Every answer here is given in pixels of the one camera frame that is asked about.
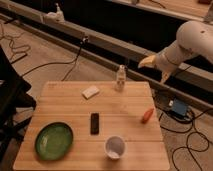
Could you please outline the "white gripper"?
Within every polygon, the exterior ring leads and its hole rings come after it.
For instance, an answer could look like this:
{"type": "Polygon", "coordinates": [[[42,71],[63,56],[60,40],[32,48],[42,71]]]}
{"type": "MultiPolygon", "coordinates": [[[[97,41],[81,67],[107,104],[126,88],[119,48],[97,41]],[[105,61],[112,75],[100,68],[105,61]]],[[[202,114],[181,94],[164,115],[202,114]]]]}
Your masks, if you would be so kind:
{"type": "Polygon", "coordinates": [[[142,59],[138,67],[156,67],[162,71],[160,83],[164,84],[171,73],[180,65],[181,50],[179,47],[166,47],[155,55],[142,59]]]}

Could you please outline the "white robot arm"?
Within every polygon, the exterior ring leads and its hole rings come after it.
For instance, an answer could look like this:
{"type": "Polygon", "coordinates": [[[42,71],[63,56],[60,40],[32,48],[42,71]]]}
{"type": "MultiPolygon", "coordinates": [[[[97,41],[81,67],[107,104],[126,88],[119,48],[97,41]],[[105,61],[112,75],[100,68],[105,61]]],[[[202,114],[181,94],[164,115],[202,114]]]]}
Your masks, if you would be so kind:
{"type": "Polygon", "coordinates": [[[198,55],[213,64],[213,25],[188,21],[178,28],[173,43],[160,52],[142,59],[138,67],[160,70],[161,82],[164,83],[181,63],[198,55]]]}

